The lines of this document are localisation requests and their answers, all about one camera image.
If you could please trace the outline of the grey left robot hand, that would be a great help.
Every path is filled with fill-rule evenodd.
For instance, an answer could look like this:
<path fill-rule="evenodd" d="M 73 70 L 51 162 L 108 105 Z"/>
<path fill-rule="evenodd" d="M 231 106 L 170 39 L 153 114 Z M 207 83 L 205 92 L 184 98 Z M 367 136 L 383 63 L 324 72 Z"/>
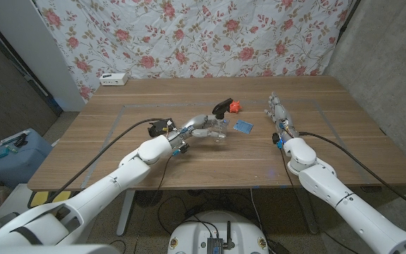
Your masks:
<path fill-rule="evenodd" d="M 188 138 L 213 138 L 218 142 L 226 138 L 228 123 L 228 120 L 217 119 L 213 114 L 200 114 L 171 131 L 167 139 L 172 148 L 185 144 Z"/>

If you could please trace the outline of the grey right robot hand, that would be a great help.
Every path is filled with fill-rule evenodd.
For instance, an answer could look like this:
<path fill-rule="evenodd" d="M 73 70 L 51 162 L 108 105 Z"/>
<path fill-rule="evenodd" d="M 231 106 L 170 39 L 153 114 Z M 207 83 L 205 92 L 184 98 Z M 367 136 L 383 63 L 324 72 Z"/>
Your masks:
<path fill-rule="evenodd" d="M 269 108 L 264 113 L 272 120 L 282 140 L 287 142 L 291 138 L 298 138 L 299 133 L 295 130 L 292 117 L 275 92 L 269 96 L 268 105 Z"/>

